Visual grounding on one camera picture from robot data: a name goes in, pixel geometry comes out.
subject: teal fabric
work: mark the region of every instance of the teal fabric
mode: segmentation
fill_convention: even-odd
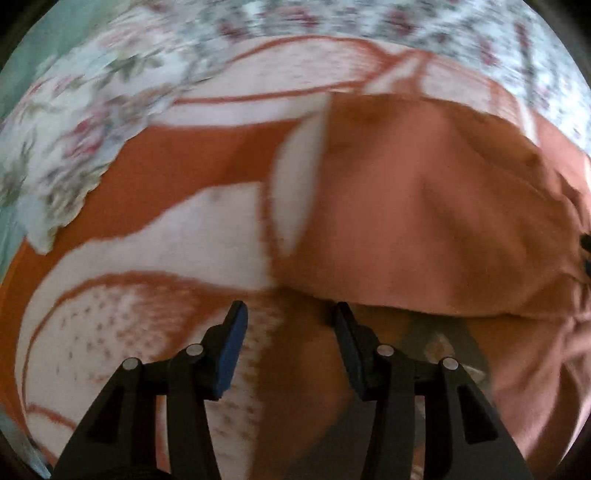
[[[6,117],[31,86],[39,66],[58,58],[108,22],[127,0],[60,0],[29,30],[0,72],[0,119]],[[24,232],[14,207],[0,209],[0,281]]]

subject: floral fabric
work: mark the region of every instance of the floral fabric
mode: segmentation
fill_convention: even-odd
[[[136,0],[54,64],[0,131],[0,202],[51,250],[127,139],[247,38],[366,37],[450,57],[591,151],[591,90],[522,0]]]

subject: metal pin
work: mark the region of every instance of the metal pin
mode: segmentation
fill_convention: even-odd
[[[376,348],[378,355],[381,356],[393,356],[394,354],[394,347],[392,345],[382,344]]]
[[[188,356],[198,356],[203,353],[203,346],[199,343],[194,343],[189,345],[186,351]]]
[[[443,359],[443,366],[445,368],[447,368],[448,370],[457,370],[457,367],[460,366],[459,363],[457,363],[457,360],[455,358],[452,357],[447,357]]]
[[[122,366],[125,370],[133,370],[139,365],[139,360],[135,357],[128,358],[124,360]]]

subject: pink flower print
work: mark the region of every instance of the pink flower print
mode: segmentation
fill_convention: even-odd
[[[449,35],[443,32],[440,32],[436,35],[437,42],[440,44],[447,43],[449,41]]]
[[[68,84],[74,79],[72,75],[68,75],[66,77],[62,77],[56,82],[56,86],[53,88],[53,96],[57,97],[59,94],[63,93],[66,90]]]
[[[35,93],[37,93],[39,91],[39,89],[47,82],[47,79],[45,80],[40,80],[39,82],[34,83],[33,85],[31,85],[31,88],[29,88],[29,91],[27,92],[26,97],[29,97]]]
[[[92,158],[105,140],[107,117],[105,108],[92,108],[87,118],[62,136],[61,140],[66,142],[64,158],[77,163]]]
[[[306,7],[283,7],[278,13],[286,20],[299,22],[308,29],[314,29],[320,23],[315,15],[310,15],[310,10]]]
[[[485,38],[480,39],[480,58],[482,59],[482,63],[489,67],[499,63],[499,60],[493,53],[492,42]]]
[[[162,31],[158,25],[142,25],[138,22],[120,25],[99,37],[98,43],[103,48],[130,48],[138,44],[149,34]]]
[[[550,90],[548,90],[548,87],[540,86],[536,89],[536,93],[539,107],[543,110],[547,110],[550,107]]]
[[[530,47],[530,38],[527,34],[527,30],[525,29],[525,25],[523,23],[516,22],[515,23],[515,32],[517,33],[517,38],[519,38],[519,44],[523,50],[526,50]]]
[[[394,27],[396,33],[402,37],[406,37],[413,33],[417,28],[408,19],[408,14],[397,8],[393,9],[388,16],[388,23]]]

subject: bed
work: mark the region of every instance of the bed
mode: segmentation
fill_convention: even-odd
[[[9,192],[16,208],[0,212],[2,265],[11,264],[3,283],[2,402],[46,457],[58,457],[109,368],[125,356],[158,359],[198,340],[240,295],[253,318],[250,353],[230,398],[208,411],[223,476],[355,476],[359,470],[368,434],[360,419],[368,410],[346,392],[322,326],[326,301],[334,299],[356,303],[362,320],[409,355],[434,362],[457,355],[499,408],[534,474],[549,475],[589,414],[588,286],[578,236],[589,230],[591,93],[544,21],[514,1],[251,2],[229,11],[192,2],[183,9],[157,1],[92,5],[77,13],[80,24],[114,21],[97,26],[80,50],[45,73],[39,64],[79,44],[82,32],[47,54],[27,50],[44,35],[43,25],[64,18],[69,4],[61,0],[0,75],[14,86],[3,91],[28,89],[4,131],[20,135],[5,145],[30,158],[5,164],[18,175],[16,167],[25,167],[20,189]],[[192,20],[179,12],[191,12]],[[498,41],[508,28],[512,35]],[[109,56],[118,48],[128,57]],[[325,59],[334,59],[330,67]],[[21,73],[23,62],[39,68],[34,83],[32,69]],[[60,99],[68,89],[71,95]],[[88,92],[99,91],[97,103]],[[6,112],[19,97],[5,98]],[[456,220],[443,210],[449,222],[430,225],[444,238],[478,244],[484,254],[475,263],[453,242],[438,244],[435,257],[425,255],[432,245],[420,248],[419,257],[402,249],[392,261],[420,260],[421,274],[394,281],[395,269],[378,254],[424,238],[420,228],[368,215],[406,202],[392,195],[390,184],[378,187],[397,174],[362,142],[339,151],[357,152],[377,177],[355,163],[350,170],[331,166],[333,157],[319,152],[330,150],[323,142],[332,145],[334,132],[357,132],[349,136],[359,139],[384,129],[400,139],[384,150],[395,158],[412,152],[415,166],[423,165],[433,151],[411,141],[409,122],[417,118],[432,139],[442,131],[462,134],[453,142],[447,134],[441,144],[432,140],[451,159],[444,170],[427,164],[420,170],[439,201],[422,198],[408,210],[424,213],[426,205],[446,202],[457,210],[472,203],[468,198],[486,198],[486,208],[460,209],[456,231],[447,231]],[[31,142],[30,132],[50,124],[63,124],[63,131],[47,129]],[[315,136],[323,128],[328,140]],[[60,152],[70,154],[43,157],[56,139]],[[474,170],[476,158],[495,169],[484,163]],[[478,195],[471,187],[438,190],[436,179],[450,175],[446,184],[459,186],[467,172],[474,184],[488,179],[506,196],[486,196],[486,183]],[[414,178],[400,176],[400,190]],[[375,188],[368,194],[360,185]],[[343,189],[351,196],[342,196]],[[542,203],[531,189],[543,193]],[[528,207],[501,218],[509,198]],[[401,210],[395,217],[409,225],[416,215]],[[348,222],[397,243],[335,234]],[[474,236],[462,225],[481,231]],[[517,243],[501,240],[499,231]],[[21,246],[23,235],[28,242]],[[190,244],[199,247],[193,252]],[[500,258],[511,268],[499,269]],[[412,272],[413,264],[403,270]],[[461,270],[467,265],[476,266]],[[474,279],[468,288],[449,274],[454,269]],[[432,298],[417,296],[426,277],[434,279],[426,288]],[[388,282],[404,294],[384,287]],[[287,351],[298,361],[286,359]],[[316,371],[318,363],[326,373]],[[297,414],[287,428],[289,411]],[[303,427],[299,436],[296,424]],[[347,428],[357,428],[360,444],[345,453],[328,448]],[[272,440],[283,435],[283,442]],[[282,448],[288,438],[292,446]],[[413,475],[419,478],[420,432],[417,439]],[[326,466],[327,457],[338,460]]]

